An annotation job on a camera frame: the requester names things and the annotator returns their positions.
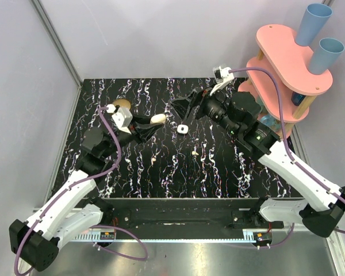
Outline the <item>cream earbud charging case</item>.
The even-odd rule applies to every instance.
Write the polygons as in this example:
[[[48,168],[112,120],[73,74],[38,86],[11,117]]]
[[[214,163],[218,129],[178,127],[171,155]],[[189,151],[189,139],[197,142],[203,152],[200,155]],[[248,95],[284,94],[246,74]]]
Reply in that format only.
[[[166,122],[166,115],[161,113],[161,114],[155,114],[150,118],[150,123],[151,124],[164,124]]]

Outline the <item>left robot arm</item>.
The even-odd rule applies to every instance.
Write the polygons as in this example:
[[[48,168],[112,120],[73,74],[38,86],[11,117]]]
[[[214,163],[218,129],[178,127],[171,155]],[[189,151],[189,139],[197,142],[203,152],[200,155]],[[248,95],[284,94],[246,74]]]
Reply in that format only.
[[[60,249],[82,232],[96,225],[101,228],[116,226],[113,205],[99,197],[90,198],[86,206],[73,216],[68,214],[117,168],[122,147],[132,141],[147,142],[164,125],[166,116],[122,118],[114,114],[112,119],[121,123],[119,133],[112,131],[104,117],[101,118],[103,126],[89,128],[83,137],[82,154],[76,169],[64,185],[36,213],[25,221],[15,220],[10,225],[16,275],[21,275],[19,260],[29,264],[31,270],[43,271],[54,262]]]

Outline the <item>white earbud charging case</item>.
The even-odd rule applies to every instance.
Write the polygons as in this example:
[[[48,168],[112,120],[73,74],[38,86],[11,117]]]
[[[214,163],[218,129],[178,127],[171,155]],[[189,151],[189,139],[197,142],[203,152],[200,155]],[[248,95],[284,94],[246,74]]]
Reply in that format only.
[[[181,135],[186,135],[189,132],[189,127],[187,125],[180,124],[177,126],[177,132]]]

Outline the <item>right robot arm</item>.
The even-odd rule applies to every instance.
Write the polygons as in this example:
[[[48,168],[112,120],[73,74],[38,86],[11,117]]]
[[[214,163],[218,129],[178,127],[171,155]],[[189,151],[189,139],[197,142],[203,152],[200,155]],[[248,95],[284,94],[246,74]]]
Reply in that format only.
[[[183,120],[197,107],[195,119],[210,118],[234,138],[242,153],[277,173],[302,195],[297,201],[259,200],[249,215],[254,227],[280,221],[302,224],[320,237],[329,237],[336,230],[345,213],[345,186],[328,181],[287,149],[287,144],[257,119],[260,105],[251,93],[228,97],[221,91],[193,90],[187,97],[172,100],[171,106]]]

